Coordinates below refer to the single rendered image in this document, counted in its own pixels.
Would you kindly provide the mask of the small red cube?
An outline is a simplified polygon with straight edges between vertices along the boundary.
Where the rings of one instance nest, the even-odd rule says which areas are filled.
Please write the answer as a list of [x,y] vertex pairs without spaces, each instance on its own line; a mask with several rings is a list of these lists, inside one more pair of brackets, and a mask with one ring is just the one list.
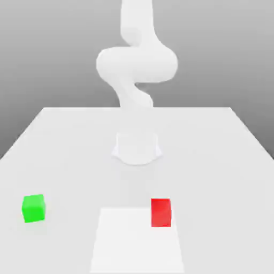
[[170,199],[151,198],[151,226],[170,227],[172,208]]

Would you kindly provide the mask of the small green cube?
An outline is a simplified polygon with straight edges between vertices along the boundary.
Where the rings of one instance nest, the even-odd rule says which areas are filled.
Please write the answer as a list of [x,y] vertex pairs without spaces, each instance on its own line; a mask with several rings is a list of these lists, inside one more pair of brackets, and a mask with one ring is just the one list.
[[25,223],[38,222],[45,219],[45,200],[43,194],[24,196],[22,215]]

